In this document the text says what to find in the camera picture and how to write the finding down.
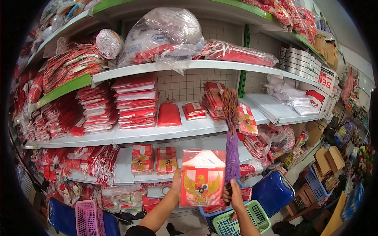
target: human hand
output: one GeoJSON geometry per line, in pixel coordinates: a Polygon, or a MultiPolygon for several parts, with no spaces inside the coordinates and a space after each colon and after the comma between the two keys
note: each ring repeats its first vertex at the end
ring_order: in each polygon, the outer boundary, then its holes
{"type": "Polygon", "coordinates": [[[170,192],[173,192],[175,195],[180,196],[180,180],[181,180],[181,173],[185,170],[185,168],[178,168],[176,170],[175,175],[173,176],[172,187],[170,188],[170,192]]]}
{"type": "Polygon", "coordinates": [[[235,179],[230,181],[232,188],[232,195],[227,191],[226,186],[223,186],[222,199],[224,202],[231,202],[231,205],[234,209],[244,208],[242,193],[240,192],[239,184],[237,184],[235,179]]]}

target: wrapped bundle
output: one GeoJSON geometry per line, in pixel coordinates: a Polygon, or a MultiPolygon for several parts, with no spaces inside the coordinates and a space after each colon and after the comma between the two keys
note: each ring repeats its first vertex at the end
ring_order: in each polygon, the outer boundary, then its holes
{"type": "Polygon", "coordinates": [[[202,101],[209,110],[211,119],[223,120],[223,104],[221,95],[226,87],[222,83],[207,81],[203,84],[203,89],[205,94],[202,97],[202,101]]]}

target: golden eagle emblem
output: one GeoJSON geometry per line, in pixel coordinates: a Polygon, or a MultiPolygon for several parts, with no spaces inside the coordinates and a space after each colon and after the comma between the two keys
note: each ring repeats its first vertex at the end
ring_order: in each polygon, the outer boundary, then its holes
{"type": "Polygon", "coordinates": [[[198,182],[196,183],[185,173],[184,188],[189,194],[195,195],[194,198],[188,200],[193,201],[198,205],[204,205],[207,201],[211,200],[208,198],[208,195],[218,191],[220,185],[220,175],[218,173],[217,178],[209,181],[208,183],[205,182],[204,175],[199,175],[197,179],[198,182]]]}

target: red fabric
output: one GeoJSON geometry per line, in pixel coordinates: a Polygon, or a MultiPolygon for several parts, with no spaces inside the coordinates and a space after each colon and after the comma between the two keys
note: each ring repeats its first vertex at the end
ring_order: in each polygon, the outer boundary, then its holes
{"type": "Polygon", "coordinates": [[[159,108],[158,126],[163,127],[176,125],[181,125],[181,117],[178,106],[170,102],[164,102],[159,108]]]}

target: white plastic bag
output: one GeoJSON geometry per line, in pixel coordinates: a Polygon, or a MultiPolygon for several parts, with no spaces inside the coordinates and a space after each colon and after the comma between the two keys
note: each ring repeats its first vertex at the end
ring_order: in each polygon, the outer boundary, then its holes
{"type": "Polygon", "coordinates": [[[183,75],[204,44],[197,18],[181,8],[155,8],[130,30],[116,66],[158,62],[183,75]]]}
{"type": "Polygon", "coordinates": [[[123,47],[121,37],[111,29],[102,29],[96,36],[96,46],[106,59],[115,59],[123,47]]]}

